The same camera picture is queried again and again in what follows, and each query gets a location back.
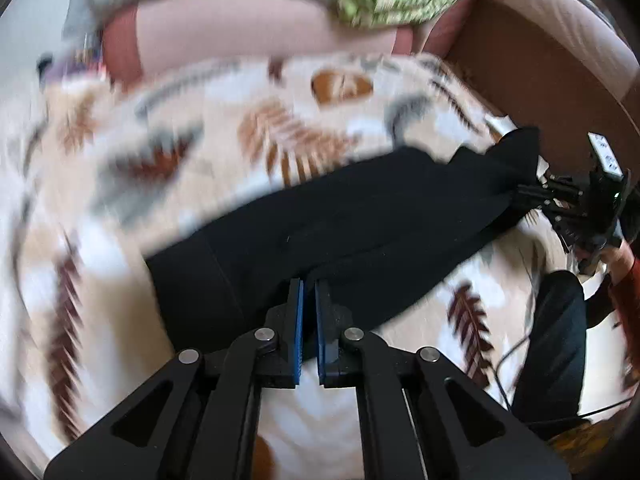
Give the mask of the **red sleeved right forearm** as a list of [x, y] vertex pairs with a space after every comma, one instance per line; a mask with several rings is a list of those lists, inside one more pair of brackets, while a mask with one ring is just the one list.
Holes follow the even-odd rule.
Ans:
[[640, 297], [639, 297], [639, 260], [632, 257], [628, 271], [620, 278], [614, 278], [610, 272], [610, 296], [616, 307], [620, 324], [622, 324], [629, 361], [636, 373], [639, 373], [640, 360]]

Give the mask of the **right hand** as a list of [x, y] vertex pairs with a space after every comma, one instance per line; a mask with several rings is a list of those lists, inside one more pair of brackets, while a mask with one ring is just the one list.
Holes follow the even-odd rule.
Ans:
[[620, 247], [605, 246], [598, 253], [597, 259], [608, 267], [613, 286], [625, 282], [634, 288], [639, 287], [639, 272], [634, 270], [637, 258], [626, 240], [622, 241]]

